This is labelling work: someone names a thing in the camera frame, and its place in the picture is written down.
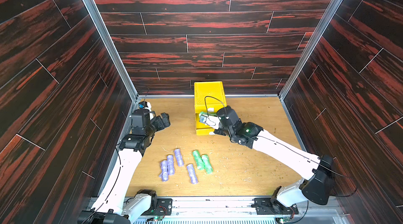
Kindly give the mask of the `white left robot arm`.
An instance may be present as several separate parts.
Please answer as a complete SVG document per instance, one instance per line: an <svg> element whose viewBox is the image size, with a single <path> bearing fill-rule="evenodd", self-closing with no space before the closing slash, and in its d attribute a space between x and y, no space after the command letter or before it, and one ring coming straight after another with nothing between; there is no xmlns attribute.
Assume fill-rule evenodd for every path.
<svg viewBox="0 0 403 224"><path fill-rule="evenodd" d="M130 115L130 133L115 147L118 158L101 194L89 211L82 211L78 224L133 224L145 212L157 210L156 191L143 189L125 204L133 174L151 145L155 133L171 125L167 113L156 115L149 108Z"/></svg>

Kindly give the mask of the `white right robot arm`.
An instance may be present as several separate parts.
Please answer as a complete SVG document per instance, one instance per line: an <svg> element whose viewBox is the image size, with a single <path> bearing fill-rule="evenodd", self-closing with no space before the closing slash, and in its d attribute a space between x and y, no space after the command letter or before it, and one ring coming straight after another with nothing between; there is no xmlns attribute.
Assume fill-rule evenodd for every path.
<svg viewBox="0 0 403 224"><path fill-rule="evenodd" d="M264 153L301 176L297 182L275 190L271 197L274 207L291 207L305 201L321 206L328 203L335 183L330 156L308 153L255 123L244 123L230 106L218 110L215 115L207 115L206 125L213 128L215 134L228 136L232 143Z"/></svg>

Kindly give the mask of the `yellow plastic drawer box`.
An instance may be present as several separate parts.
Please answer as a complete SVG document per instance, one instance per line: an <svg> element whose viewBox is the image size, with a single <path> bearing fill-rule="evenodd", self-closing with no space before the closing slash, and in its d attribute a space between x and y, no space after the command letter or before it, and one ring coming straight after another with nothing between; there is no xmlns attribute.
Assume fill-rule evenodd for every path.
<svg viewBox="0 0 403 224"><path fill-rule="evenodd" d="M194 83L194 108L196 118L196 135L214 135L218 129L218 117L208 117L207 124L199 122L201 111L216 113L227 106L224 85L221 81L207 81Z"/></svg>

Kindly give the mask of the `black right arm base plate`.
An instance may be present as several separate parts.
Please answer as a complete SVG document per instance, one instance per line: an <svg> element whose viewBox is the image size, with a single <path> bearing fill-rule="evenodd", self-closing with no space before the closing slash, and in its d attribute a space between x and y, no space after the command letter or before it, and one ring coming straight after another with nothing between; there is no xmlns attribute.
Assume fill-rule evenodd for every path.
<svg viewBox="0 0 403 224"><path fill-rule="evenodd" d="M251 207L257 215L297 215L299 210L296 205L286 207L277 200L272 202L271 198L254 198Z"/></svg>

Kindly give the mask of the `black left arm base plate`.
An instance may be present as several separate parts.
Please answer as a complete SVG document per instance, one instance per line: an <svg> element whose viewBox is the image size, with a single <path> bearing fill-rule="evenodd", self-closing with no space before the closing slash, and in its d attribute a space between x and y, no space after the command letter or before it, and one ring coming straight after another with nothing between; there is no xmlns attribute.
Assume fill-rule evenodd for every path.
<svg viewBox="0 0 403 224"><path fill-rule="evenodd" d="M141 216L170 216L172 214L172 198L152 198L151 207Z"/></svg>

